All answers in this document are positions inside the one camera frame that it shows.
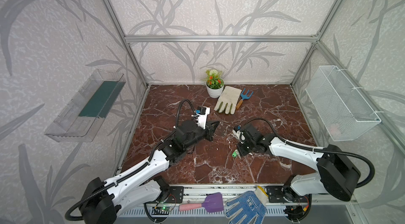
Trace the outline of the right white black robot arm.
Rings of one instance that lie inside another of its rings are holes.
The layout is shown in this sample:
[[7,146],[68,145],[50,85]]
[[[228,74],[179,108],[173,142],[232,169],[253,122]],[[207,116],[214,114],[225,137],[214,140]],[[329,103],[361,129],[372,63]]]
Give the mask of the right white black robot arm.
[[350,201],[361,173],[341,150],[329,145],[327,148],[311,147],[293,143],[275,133],[263,135],[252,124],[236,126],[233,134],[238,138],[237,155],[250,153],[284,157],[303,164],[313,173],[291,175],[280,189],[288,202],[310,194],[329,194],[341,201]]

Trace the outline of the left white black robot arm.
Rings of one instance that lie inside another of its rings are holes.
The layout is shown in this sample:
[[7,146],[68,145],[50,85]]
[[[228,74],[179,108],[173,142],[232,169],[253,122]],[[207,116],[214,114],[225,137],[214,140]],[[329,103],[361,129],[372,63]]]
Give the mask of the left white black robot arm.
[[154,176],[180,162],[189,148],[201,140],[213,141],[219,121],[201,128],[193,120],[184,121],[151,154],[132,168],[102,181],[90,181],[78,205],[79,220],[86,224],[112,224],[127,210],[168,195],[169,186]]

